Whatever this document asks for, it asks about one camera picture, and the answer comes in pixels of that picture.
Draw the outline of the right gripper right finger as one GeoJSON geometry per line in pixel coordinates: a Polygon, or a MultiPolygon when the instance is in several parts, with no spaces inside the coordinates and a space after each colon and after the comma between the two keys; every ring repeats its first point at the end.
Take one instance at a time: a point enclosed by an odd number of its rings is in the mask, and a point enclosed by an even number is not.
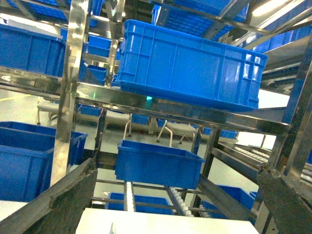
{"type": "Polygon", "coordinates": [[[265,206],[281,234],[312,232],[312,192],[278,170],[262,165],[257,182],[265,206]]]}

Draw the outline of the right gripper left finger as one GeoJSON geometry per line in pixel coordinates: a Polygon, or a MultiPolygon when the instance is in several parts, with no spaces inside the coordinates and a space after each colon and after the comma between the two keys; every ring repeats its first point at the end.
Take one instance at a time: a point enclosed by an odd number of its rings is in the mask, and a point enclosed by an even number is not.
{"type": "Polygon", "coordinates": [[[73,171],[0,222],[2,234],[74,234],[96,185],[95,160],[73,171]]]}

